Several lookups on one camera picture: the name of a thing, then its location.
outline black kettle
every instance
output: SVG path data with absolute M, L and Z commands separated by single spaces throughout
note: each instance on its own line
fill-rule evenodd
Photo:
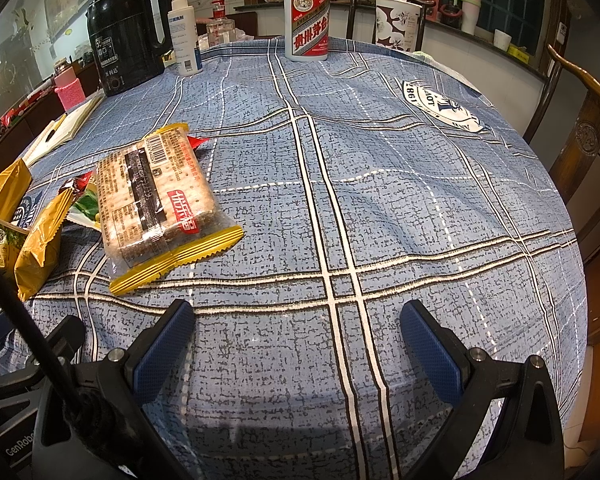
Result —
M 160 56 L 173 49 L 167 17 L 171 0 L 158 0 L 158 5 L 161 43 L 151 0 L 95 0 L 89 6 L 87 30 L 106 95 L 120 94 L 164 72 Z

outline wooden chair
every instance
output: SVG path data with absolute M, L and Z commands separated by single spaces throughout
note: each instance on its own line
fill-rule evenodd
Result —
M 558 155 L 549 170 L 549 175 L 554 181 L 555 187 L 560 192 L 564 203 L 567 203 L 584 180 L 600 150 L 600 83 L 586 70 L 560 56 L 551 45 L 548 44 L 546 47 L 554 60 L 554 67 L 548 82 L 545 83 L 542 89 L 540 104 L 536 108 L 536 112 L 523 136 L 527 144 L 531 142 L 538 130 L 542 117 L 544 117 L 544 113 L 549 106 L 549 101 L 554 94 L 562 69 L 571 72 L 587 87 L 587 96 L 584 99 L 582 108 L 580 108 L 576 123 L 566 144 L 560 151 L 560 155 Z M 584 240 L 599 221 L 600 207 L 578 231 L 576 234 L 578 240 Z
M 416 37 L 416 50 L 422 49 L 422 40 L 424 38 L 424 23 L 425 13 L 429 7 L 433 7 L 436 5 L 435 2 L 429 0 L 407 0 L 411 4 L 416 4 L 421 7 L 420 9 L 420 18 L 418 20 L 418 35 Z M 356 21 L 356 9 L 358 8 L 358 0 L 349 0 L 349 19 L 347 20 L 347 35 L 346 38 L 348 40 L 353 39 L 353 25 Z M 376 42 L 376 28 L 374 27 L 374 33 L 371 39 L 371 43 Z

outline yellow packaging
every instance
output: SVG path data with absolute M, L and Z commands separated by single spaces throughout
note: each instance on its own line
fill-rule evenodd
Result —
M 73 193 L 64 190 L 38 215 L 16 261 L 18 296 L 28 300 L 45 284 L 58 264 L 62 222 L 71 207 Z
M 4 277 L 15 283 L 14 269 L 20 250 L 29 231 L 0 220 L 0 270 Z
M 520 50 L 516 46 L 509 45 L 509 49 L 507 50 L 507 53 L 510 56 L 517 57 L 523 63 L 527 63 L 527 64 L 529 63 L 529 54 L 527 54 L 523 50 Z
M 0 220 L 11 220 L 29 184 L 31 174 L 21 158 L 0 174 Z
M 242 228 L 218 207 L 188 131 L 184 123 L 170 124 L 96 167 L 113 294 L 135 290 L 242 238 Z

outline red bottle cap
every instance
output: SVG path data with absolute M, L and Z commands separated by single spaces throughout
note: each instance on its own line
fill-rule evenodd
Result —
M 224 0 L 213 0 L 211 2 L 211 8 L 214 11 L 214 20 L 226 17 L 226 11 L 224 10 Z

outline blue plaid tablecloth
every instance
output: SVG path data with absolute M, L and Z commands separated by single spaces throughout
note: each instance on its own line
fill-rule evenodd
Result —
M 582 263 L 534 152 L 488 99 L 417 57 L 330 49 L 293 63 L 282 40 L 213 48 L 199 75 L 171 67 L 107 98 L 32 167 L 29 222 L 67 178 L 164 124 L 210 137 L 197 155 L 240 243 L 116 298 L 100 236 L 66 225 L 58 268 L 27 302 L 45 333 L 84 320 L 83 361 L 128 347 L 174 298 L 191 302 L 194 337 L 146 410 L 196 478 L 404 475 L 450 411 L 400 335 L 414 298 L 467 347 L 540 354 L 563 422 L 578 389 Z M 27 353 L 11 334 L 0 372 Z

